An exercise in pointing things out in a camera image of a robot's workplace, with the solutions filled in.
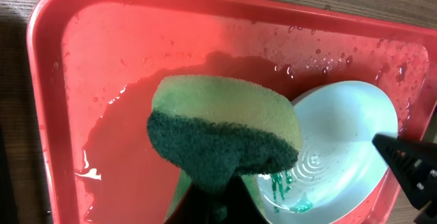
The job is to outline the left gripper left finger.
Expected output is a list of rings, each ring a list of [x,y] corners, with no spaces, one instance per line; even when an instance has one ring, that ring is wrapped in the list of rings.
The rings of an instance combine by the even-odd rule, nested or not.
[[[223,194],[212,196],[181,174],[164,223],[269,224],[269,221],[254,176],[234,177]]]

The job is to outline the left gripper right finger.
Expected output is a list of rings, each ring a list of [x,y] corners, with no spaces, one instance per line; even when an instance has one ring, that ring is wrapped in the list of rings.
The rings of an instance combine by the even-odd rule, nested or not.
[[[436,144],[376,134],[373,145],[399,182],[411,205],[420,210],[416,224],[436,224]]]

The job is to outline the white plate front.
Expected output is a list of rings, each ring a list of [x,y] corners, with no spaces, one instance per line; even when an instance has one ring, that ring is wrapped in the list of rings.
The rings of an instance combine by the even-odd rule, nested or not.
[[[371,142],[396,135],[397,114],[378,87],[343,81],[293,100],[304,139],[295,166],[257,183],[268,223],[362,223],[387,165]]]

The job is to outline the green yellow sponge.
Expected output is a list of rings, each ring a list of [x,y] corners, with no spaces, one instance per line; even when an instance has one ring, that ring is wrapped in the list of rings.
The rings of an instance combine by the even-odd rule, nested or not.
[[[234,177],[291,169],[304,141],[286,97],[249,81],[205,75],[164,78],[147,133],[163,159],[212,196],[223,194]]]

